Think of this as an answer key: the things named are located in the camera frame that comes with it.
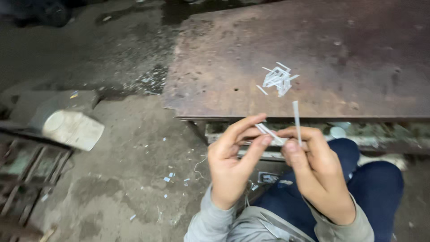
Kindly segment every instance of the rusty metal rack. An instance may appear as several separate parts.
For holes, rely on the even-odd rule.
[[[0,242],[16,242],[19,237],[38,238],[42,234],[26,228],[26,223],[41,193],[49,192],[56,185],[72,150],[52,142],[1,132],[0,143],[7,147],[0,160],[0,223],[9,224],[8,228],[0,228]],[[13,154],[23,150],[30,153],[30,158],[22,162],[23,168],[15,173],[5,172],[4,168],[17,162]]]

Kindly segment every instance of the rusty metal table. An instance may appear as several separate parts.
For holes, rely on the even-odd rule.
[[[164,89],[183,120],[267,113],[320,120],[430,118],[430,3],[288,0],[191,16]],[[280,62],[300,77],[279,98],[262,85]]]

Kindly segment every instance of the right hand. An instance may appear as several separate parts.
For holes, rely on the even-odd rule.
[[[300,193],[333,223],[352,223],[356,210],[339,158],[330,149],[321,131],[301,127],[302,147],[298,145],[295,127],[280,130],[277,135],[290,138],[281,152],[287,164],[293,168]]]

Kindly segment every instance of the pile of white strips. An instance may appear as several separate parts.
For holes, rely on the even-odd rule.
[[[278,97],[282,97],[285,95],[285,93],[291,88],[291,80],[298,77],[299,75],[294,75],[290,77],[290,71],[291,69],[282,65],[279,62],[276,62],[276,64],[282,66],[286,70],[282,70],[280,67],[275,67],[273,70],[267,69],[263,67],[264,69],[270,71],[263,82],[263,87],[271,87],[276,86],[276,89],[278,90]],[[261,86],[257,87],[266,95],[266,91],[263,90]]]

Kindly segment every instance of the left hand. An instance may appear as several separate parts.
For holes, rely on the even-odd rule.
[[[212,176],[212,202],[219,209],[228,210],[245,191],[249,176],[261,155],[272,141],[255,128],[266,114],[249,116],[232,124],[223,135],[208,148],[209,168]],[[245,156],[239,161],[237,153],[247,137],[253,140]]]

